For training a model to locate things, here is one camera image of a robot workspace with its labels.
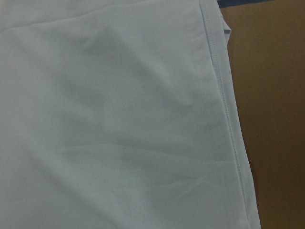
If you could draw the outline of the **light blue t-shirt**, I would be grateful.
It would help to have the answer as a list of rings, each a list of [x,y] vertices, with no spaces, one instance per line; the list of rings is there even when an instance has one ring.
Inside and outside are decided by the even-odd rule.
[[[214,0],[0,3],[3,229],[258,229]]]

